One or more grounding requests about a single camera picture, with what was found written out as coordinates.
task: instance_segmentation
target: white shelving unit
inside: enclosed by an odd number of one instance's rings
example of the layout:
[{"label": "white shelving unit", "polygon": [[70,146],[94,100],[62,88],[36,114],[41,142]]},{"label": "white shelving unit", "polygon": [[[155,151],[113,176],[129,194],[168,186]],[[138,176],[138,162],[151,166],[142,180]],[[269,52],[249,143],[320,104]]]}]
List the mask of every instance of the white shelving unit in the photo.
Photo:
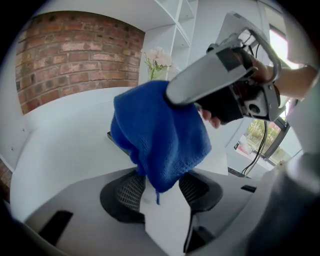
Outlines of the white shelving unit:
[{"label": "white shelving unit", "polygon": [[172,80],[187,67],[190,47],[194,34],[198,0],[155,0],[171,17],[170,25],[157,27],[145,32],[140,63],[139,84],[148,80],[148,68],[143,52],[155,47],[163,48],[172,57],[176,72],[170,71],[162,79]]}]

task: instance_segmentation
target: person's arm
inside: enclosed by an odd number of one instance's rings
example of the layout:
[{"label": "person's arm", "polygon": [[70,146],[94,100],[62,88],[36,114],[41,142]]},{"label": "person's arm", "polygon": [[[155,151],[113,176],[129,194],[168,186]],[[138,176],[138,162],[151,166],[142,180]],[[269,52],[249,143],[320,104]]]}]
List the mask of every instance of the person's arm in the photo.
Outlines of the person's arm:
[{"label": "person's arm", "polygon": [[[251,58],[253,66],[258,68],[254,78],[260,81],[268,80],[273,74],[273,67],[262,64],[255,58]],[[311,66],[299,69],[283,68],[280,77],[275,81],[275,86],[283,96],[301,100],[312,86],[317,71]]]}]

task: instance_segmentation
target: white wall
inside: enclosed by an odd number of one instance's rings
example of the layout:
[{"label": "white wall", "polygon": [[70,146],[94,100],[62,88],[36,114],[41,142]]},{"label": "white wall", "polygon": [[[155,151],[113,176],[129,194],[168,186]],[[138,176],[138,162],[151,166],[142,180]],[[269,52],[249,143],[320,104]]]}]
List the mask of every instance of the white wall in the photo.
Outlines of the white wall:
[{"label": "white wall", "polygon": [[0,158],[13,172],[29,135],[16,89],[16,42],[0,69]]},{"label": "white wall", "polygon": [[[270,38],[269,22],[266,16],[265,7],[262,3],[255,0],[199,0],[188,61],[189,65],[205,55],[208,46],[211,43],[216,42],[225,15],[229,12],[236,12],[248,19],[264,32],[267,39]],[[265,64],[269,64],[268,57],[263,55],[262,51],[259,51],[258,59]],[[245,133],[250,122],[251,119],[243,118],[232,121],[218,129],[220,137],[226,147],[228,165],[229,167],[232,165],[233,167],[231,168],[237,171],[240,171],[242,165],[247,163],[248,160],[244,159],[245,157],[242,155],[236,160],[233,154],[233,147],[241,135]]]},{"label": "white wall", "polygon": [[279,147],[281,147],[290,157],[293,157],[301,150],[301,144],[292,127],[285,135]]}]

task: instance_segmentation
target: white panel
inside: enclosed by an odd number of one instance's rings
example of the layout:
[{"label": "white panel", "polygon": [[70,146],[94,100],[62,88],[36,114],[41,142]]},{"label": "white panel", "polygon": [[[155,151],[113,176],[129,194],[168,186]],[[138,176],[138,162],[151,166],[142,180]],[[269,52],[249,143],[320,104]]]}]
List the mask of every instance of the white panel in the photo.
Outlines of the white panel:
[{"label": "white panel", "polygon": [[154,0],[50,0],[36,15],[56,11],[101,14],[142,31],[175,23],[168,12]]},{"label": "white panel", "polygon": [[173,41],[172,61],[175,63],[178,70],[184,70],[188,63],[189,43],[177,27]]},{"label": "white panel", "polygon": [[211,43],[216,42],[225,15],[236,12],[248,19],[269,37],[269,24],[254,0],[201,0],[198,3],[189,64],[206,54]]},{"label": "white panel", "polygon": [[286,34],[285,20],[282,15],[268,7],[265,8],[265,13],[269,23],[282,33]]},{"label": "white panel", "polygon": [[195,15],[187,0],[182,0],[181,9],[179,13],[179,20],[188,20],[194,18]]},{"label": "white panel", "polygon": [[185,200],[179,183],[160,194],[160,205],[156,203],[156,190],[148,178],[141,197],[140,212],[144,214],[145,231],[168,255],[184,255],[191,210]]},{"label": "white panel", "polygon": [[145,63],[146,59],[144,52],[147,53],[155,47],[161,47],[165,52],[171,55],[175,32],[176,26],[169,25],[151,29],[145,33],[139,71],[140,85],[148,81],[148,67]]},{"label": "white panel", "polygon": [[55,124],[91,106],[111,102],[115,95],[129,90],[130,87],[114,87],[83,91],[58,98],[27,113],[24,119],[30,131]]},{"label": "white panel", "polygon": [[16,89],[16,45],[13,42],[0,70],[0,156],[11,171],[29,135]]},{"label": "white panel", "polygon": [[198,0],[188,0],[189,5],[191,7],[193,16],[196,17],[197,15],[197,8],[198,8]]},{"label": "white panel", "polygon": [[107,137],[113,114],[113,102],[105,102],[30,134],[11,180],[19,220],[70,184],[135,166]]},{"label": "white panel", "polygon": [[156,0],[161,6],[172,16],[173,19],[176,19],[178,14],[178,6],[180,0]]},{"label": "white panel", "polygon": [[290,127],[279,147],[281,147],[291,157],[301,150],[301,144],[292,127]]}]

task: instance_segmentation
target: human hand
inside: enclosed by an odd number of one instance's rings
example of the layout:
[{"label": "human hand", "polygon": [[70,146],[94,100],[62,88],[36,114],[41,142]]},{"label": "human hand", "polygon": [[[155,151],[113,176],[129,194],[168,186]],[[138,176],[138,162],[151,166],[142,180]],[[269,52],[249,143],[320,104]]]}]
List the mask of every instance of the human hand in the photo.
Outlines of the human hand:
[{"label": "human hand", "polygon": [[[238,53],[234,53],[236,58],[243,63],[243,60],[240,56],[240,54]],[[272,68],[269,66],[264,65],[262,62],[260,62],[259,60],[257,60],[256,58],[254,58],[252,55],[249,54],[249,57],[252,61],[252,65],[253,67],[255,67],[257,70],[256,72],[252,75],[252,79],[255,80],[258,83],[263,83],[268,81],[271,76],[272,76]],[[200,113],[203,117],[204,120],[209,121],[210,124],[214,127],[214,128],[219,128],[221,125],[221,121],[219,120],[219,118],[217,117],[212,117],[212,114],[210,111],[205,110],[205,109],[200,109]]]}]

